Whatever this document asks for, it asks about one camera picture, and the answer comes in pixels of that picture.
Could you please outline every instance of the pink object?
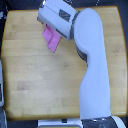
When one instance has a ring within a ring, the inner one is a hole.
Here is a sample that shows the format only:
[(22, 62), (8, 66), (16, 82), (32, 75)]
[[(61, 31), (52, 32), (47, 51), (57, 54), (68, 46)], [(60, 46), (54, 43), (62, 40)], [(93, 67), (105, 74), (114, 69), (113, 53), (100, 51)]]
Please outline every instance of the pink object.
[(46, 28), (43, 32), (43, 37), (47, 42), (48, 48), (52, 52), (55, 52), (61, 36), (46, 24)]

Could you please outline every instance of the wooden table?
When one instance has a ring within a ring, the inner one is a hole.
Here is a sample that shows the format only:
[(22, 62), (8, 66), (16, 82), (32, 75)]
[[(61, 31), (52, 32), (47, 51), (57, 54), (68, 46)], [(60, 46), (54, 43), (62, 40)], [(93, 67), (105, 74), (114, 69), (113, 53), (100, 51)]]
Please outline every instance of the wooden table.
[[(112, 115), (124, 116), (127, 59), (119, 12), (116, 7), (94, 9), (103, 22)], [(7, 118), (79, 117), (79, 85), (87, 65), (78, 56), (73, 40), (61, 38), (56, 53), (52, 53), (37, 15), (36, 10), (10, 11), (7, 16), (1, 53)]]

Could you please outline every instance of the dark floor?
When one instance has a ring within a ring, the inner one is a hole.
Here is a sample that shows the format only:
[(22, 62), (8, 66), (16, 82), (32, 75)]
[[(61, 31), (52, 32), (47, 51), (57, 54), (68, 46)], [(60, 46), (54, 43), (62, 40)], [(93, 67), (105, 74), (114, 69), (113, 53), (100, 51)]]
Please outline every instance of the dark floor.
[[(4, 15), (0, 17), (0, 46), (2, 42), (2, 33), (6, 19), (7, 9), (38, 9), (42, 0), (0, 0), (0, 12)], [(91, 7), (95, 6), (97, 0), (73, 0), (73, 7)], [(128, 49), (128, 0), (100, 0), (97, 6), (117, 5), (122, 19), (126, 46)], [(121, 118), (127, 126), (127, 117)], [(8, 128), (36, 128), (37, 121), (8, 121)]]

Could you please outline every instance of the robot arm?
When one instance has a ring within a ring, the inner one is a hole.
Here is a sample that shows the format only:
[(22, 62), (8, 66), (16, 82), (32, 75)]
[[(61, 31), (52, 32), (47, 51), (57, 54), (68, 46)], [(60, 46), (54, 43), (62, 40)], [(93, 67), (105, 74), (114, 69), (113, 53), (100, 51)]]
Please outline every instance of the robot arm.
[(88, 120), (93, 122), (98, 119), (99, 125), (99, 120), (110, 119), (110, 87), (104, 35), (97, 12), (88, 8), (76, 13), (75, 9), (61, 0), (46, 0), (39, 8), (37, 19), (47, 23), (67, 40), (73, 38), (79, 56), (87, 61), (88, 68), (79, 90), (83, 125), (88, 125)]

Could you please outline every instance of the wooden board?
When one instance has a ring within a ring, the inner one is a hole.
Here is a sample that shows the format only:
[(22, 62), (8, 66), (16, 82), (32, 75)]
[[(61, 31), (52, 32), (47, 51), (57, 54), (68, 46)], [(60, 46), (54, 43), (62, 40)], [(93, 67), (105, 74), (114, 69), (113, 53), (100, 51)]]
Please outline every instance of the wooden board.
[[(127, 113), (127, 60), (116, 7), (94, 8), (103, 22), (112, 115)], [(52, 53), (37, 11), (10, 11), (2, 42), (5, 111), (10, 120), (79, 117), (79, 85), (86, 63), (75, 43), (61, 38)]]

